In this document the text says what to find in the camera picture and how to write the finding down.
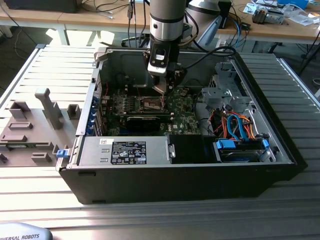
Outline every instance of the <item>blue cable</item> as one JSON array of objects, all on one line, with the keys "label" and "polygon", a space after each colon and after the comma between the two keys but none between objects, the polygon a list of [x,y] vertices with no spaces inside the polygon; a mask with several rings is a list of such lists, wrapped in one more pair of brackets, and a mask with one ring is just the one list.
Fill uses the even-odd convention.
[{"label": "blue cable", "polygon": [[245,141],[249,141],[249,138],[247,137],[246,133],[244,132],[243,126],[242,126],[242,121],[240,119],[240,117],[238,117],[237,115],[230,115],[226,121],[226,127],[228,129],[229,134],[235,138],[235,140],[239,141],[239,138],[231,131],[231,119],[232,117],[235,117],[238,120],[238,124],[239,124],[239,131],[240,131],[240,135],[241,137],[245,140]]},{"label": "blue cable", "polygon": [[231,21],[233,21],[234,24],[236,25],[236,29],[237,29],[237,32],[238,32],[238,39],[237,39],[236,42],[235,42],[235,48],[237,48],[237,47],[238,47],[239,40],[240,40],[240,34],[241,34],[240,26],[239,26],[239,24],[237,23],[237,21],[234,20],[232,17],[228,17],[228,19],[230,19]]}]

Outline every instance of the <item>connector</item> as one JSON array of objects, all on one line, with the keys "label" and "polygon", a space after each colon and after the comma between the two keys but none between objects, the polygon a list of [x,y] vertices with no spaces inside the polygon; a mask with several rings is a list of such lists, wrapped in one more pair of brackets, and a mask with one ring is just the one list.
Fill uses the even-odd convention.
[{"label": "connector", "polygon": [[132,19],[133,15],[134,15],[134,8],[132,4],[129,4],[128,13],[127,13],[128,19]]}]

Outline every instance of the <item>desk clutter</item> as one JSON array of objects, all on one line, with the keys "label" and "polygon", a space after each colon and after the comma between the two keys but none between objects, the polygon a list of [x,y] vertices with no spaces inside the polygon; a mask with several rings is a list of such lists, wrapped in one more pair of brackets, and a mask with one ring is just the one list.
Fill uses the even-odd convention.
[{"label": "desk clutter", "polygon": [[252,0],[243,12],[251,14],[255,24],[282,24],[285,18],[303,26],[318,24],[320,15],[306,12],[307,4],[307,0],[294,1],[294,4],[290,0]]}]

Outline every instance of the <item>white label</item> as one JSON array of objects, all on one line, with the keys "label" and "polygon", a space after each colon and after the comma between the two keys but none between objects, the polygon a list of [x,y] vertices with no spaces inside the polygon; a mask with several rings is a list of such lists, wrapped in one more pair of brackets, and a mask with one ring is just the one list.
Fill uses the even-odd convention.
[{"label": "white label", "polygon": [[100,145],[111,145],[114,142],[112,138],[100,138]]},{"label": "white label", "polygon": [[25,145],[10,145],[9,146],[11,149],[25,149],[27,146]]}]

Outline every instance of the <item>gray bracket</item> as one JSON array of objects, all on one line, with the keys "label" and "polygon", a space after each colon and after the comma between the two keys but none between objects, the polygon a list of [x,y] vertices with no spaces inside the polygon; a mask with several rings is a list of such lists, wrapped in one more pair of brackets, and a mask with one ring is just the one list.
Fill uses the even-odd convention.
[{"label": "gray bracket", "polygon": [[45,115],[51,122],[53,129],[58,130],[62,127],[62,123],[59,120],[59,114],[57,113],[57,110],[50,100],[49,94],[49,88],[38,88],[34,96],[41,101],[45,111]]},{"label": "gray bracket", "polygon": [[15,101],[9,109],[16,121],[26,120],[24,112],[30,112],[29,107],[24,101]]}]

